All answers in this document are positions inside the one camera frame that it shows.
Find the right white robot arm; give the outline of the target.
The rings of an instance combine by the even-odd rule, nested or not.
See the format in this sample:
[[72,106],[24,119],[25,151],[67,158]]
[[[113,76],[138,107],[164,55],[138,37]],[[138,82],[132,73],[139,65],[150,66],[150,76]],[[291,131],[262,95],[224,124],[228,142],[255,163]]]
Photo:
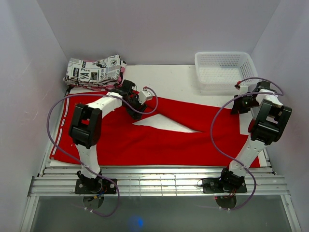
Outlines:
[[221,172],[218,187],[223,192],[236,191],[244,186],[245,169],[251,166],[263,149],[277,142],[284,132],[292,108],[279,101],[278,96],[283,93],[272,89],[272,84],[261,78],[251,92],[234,96],[232,115],[247,113],[255,107],[258,111],[248,126],[249,136],[245,145]]

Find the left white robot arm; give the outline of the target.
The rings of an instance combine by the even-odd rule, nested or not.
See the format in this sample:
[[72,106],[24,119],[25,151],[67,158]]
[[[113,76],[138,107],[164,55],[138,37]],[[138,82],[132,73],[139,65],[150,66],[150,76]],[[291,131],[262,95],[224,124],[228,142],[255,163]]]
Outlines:
[[81,170],[77,172],[78,178],[81,184],[92,193],[97,193],[103,188],[102,179],[99,177],[101,168],[97,156],[102,119],[123,105],[128,107],[128,113],[133,119],[140,119],[147,108],[146,102],[153,97],[146,88],[139,93],[134,93],[135,86],[133,82],[125,80],[120,88],[108,91],[98,100],[75,106],[69,136],[82,162]]

